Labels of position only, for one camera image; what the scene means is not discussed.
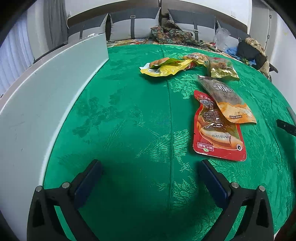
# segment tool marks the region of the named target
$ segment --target white sheer curtain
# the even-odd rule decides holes
[[[0,47],[0,96],[34,61],[24,13]]]

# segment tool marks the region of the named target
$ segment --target pillow strap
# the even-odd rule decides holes
[[[131,39],[135,39],[135,15],[131,15]]]
[[[191,17],[192,17],[192,21],[193,21],[193,27],[194,27],[194,36],[195,36],[195,40],[197,40],[198,41],[198,28],[197,28],[197,23],[196,23],[196,21],[194,20],[194,17],[193,17],[193,15],[192,15],[192,12],[190,12],[191,13]]]

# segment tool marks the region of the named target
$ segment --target blue cloth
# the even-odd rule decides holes
[[[241,61],[241,58],[238,57],[238,56],[236,56],[236,54],[237,54],[237,47],[228,48],[224,52],[227,53],[227,54],[229,54],[230,56],[232,56],[232,57],[234,57],[234,58],[236,58],[236,59],[238,59],[238,60]],[[254,59],[249,60],[249,63],[250,63],[250,66],[256,65],[256,62],[255,62]]]

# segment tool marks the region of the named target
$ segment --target snack package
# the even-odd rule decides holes
[[[207,67],[207,61],[209,60],[209,56],[203,54],[203,53],[191,53],[183,56],[184,59],[193,59],[199,64],[204,65]]]
[[[248,105],[226,84],[206,76],[195,75],[195,78],[216,101],[227,120],[232,123],[257,123]]]
[[[195,90],[194,97],[200,102],[200,107],[194,116],[193,149],[203,155],[246,160],[239,124],[229,122],[209,95]]]
[[[209,58],[207,71],[209,77],[239,81],[239,76],[234,70],[232,62],[225,58]]]
[[[140,67],[142,74],[147,74],[153,77],[168,76],[171,74],[175,75],[181,70],[192,69],[199,65],[195,60],[178,60],[174,58],[165,61],[160,59],[151,63],[147,63],[144,67]]]

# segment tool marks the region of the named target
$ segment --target green tablecloth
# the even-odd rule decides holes
[[[153,78],[141,74],[139,66],[193,52],[219,55],[176,45],[130,45],[108,52],[109,61],[82,92],[59,133],[44,187],[71,181],[99,159],[104,175],[79,211],[101,241],[201,240],[221,212],[196,179],[195,164],[206,156],[192,148],[199,107],[193,91],[203,91],[193,74],[206,75],[206,68]],[[245,162],[208,159],[230,182],[266,187],[277,231],[294,198],[295,138],[276,126],[278,118],[292,123],[288,103],[260,72],[231,61],[241,81],[228,84],[258,123],[241,125]],[[234,236],[243,211],[227,240]]]

